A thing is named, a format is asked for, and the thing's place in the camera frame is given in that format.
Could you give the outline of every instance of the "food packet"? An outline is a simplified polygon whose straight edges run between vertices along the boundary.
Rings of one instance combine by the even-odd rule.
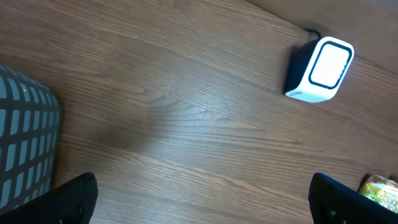
[[[398,213],[398,184],[393,180],[372,175],[359,190],[368,199]]]

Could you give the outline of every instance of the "gray basket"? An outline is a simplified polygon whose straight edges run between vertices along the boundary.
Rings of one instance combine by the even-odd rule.
[[[0,65],[0,214],[49,190],[60,112],[45,85]]]

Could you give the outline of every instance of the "white device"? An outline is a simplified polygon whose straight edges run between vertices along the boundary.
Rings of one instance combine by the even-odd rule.
[[[334,37],[305,44],[290,65],[285,95],[310,103],[332,99],[353,58],[353,46]]]

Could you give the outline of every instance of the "beige wall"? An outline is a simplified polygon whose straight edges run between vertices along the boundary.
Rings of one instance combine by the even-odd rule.
[[[302,28],[354,45],[398,74],[398,0],[247,0]]]

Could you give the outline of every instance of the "brown background surface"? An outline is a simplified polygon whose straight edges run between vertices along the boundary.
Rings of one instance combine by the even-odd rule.
[[[398,74],[396,0],[247,0],[304,29],[351,43],[358,55]]]
[[[397,76],[356,57],[338,94],[282,94],[304,30],[242,0],[0,1],[0,61],[62,102],[55,185],[92,223],[310,223],[324,172],[397,174]]]

